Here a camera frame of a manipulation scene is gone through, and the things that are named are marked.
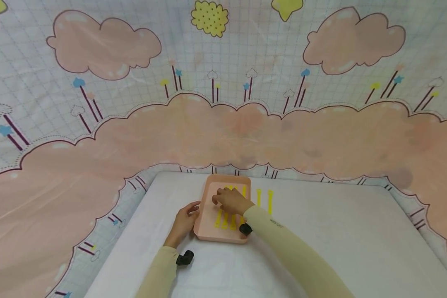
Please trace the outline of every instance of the right hand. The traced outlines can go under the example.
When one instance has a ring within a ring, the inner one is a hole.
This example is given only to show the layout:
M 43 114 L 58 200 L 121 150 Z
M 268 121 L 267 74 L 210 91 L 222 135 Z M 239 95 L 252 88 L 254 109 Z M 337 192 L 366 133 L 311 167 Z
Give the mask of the right hand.
M 243 216 L 245 211 L 255 205 L 252 201 L 243 197 L 236 188 L 217 189 L 217 194 L 212 196 L 212 202 L 215 205 L 221 203 L 220 209 L 229 214 L 238 214 L 240 216 Z

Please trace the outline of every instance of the white table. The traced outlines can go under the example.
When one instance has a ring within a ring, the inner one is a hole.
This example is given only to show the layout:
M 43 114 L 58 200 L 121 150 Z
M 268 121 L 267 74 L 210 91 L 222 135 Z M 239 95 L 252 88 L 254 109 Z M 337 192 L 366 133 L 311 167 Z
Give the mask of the white table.
M 208 175 L 161 172 L 94 280 L 86 298 L 131 298 L 167 237 L 174 216 L 199 200 Z M 356 298 L 447 298 L 447 271 L 391 195 L 378 186 L 252 178 L 273 216 L 313 247 Z M 188 237 L 195 253 L 180 267 L 173 298 L 306 297 L 268 247 Z

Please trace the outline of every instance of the printed backdrop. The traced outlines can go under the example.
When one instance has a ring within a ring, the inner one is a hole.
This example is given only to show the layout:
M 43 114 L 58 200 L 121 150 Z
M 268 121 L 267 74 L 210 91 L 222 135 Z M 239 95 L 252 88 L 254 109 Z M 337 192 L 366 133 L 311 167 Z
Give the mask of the printed backdrop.
M 0 0 L 0 298 L 83 297 L 163 170 L 380 185 L 447 268 L 447 0 Z

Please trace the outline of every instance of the arm sleeve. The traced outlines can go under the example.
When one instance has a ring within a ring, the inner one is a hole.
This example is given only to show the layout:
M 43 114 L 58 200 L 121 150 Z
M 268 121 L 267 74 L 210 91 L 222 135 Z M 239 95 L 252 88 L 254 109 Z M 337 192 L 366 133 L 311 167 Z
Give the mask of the arm sleeve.
M 178 256 L 175 248 L 161 247 L 135 298 L 168 298 L 177 271 Z
M 252 206 L 244 219 L 266 242 L 309 298 L 354 298 L 336 271 L 308 244 L 264 209 Z

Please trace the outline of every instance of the tray rim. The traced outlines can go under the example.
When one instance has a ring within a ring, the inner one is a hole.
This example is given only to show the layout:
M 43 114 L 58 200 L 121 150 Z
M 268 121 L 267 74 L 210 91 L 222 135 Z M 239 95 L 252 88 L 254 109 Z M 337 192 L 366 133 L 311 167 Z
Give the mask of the tray rim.
M 246 184 L 248 187 L 248 196 L 246 197 L 247 200 L 251 200 L 250 194 L 251 194 L 251 186 L 252 186 L 252 180 L 249 177 L 246 176 L 234 176 L 234 175 L 221 175 L 221 174 L 212 174 L 207 177 L 207 180 L 205 181 L 205 188 L 204 192 L 202 193 L 201 198 L 201 209 L 204 209 L 204 205 L 207 202 L 207 193 L 209 191 L 209 185 L 214 182 L 220 182 L 220 183 L 239 183 L 239 184 Z M 195 221 L 193 232 L 199 238 L 200 240 L 205 241 L 214 241 L 214 242 L 226 242 L 226 243 L 235 243 L 235 244 L 245 244 L 248 241 L 247 236 L 243 236 L 242 239 L 229 239 L 229 238 L 216 238 L 216 237 L 209 237 L 209 236 L 201 236 L 199 235 L 199 229 L 201 225 L 202 217 L 199 216 L 197 220 Z

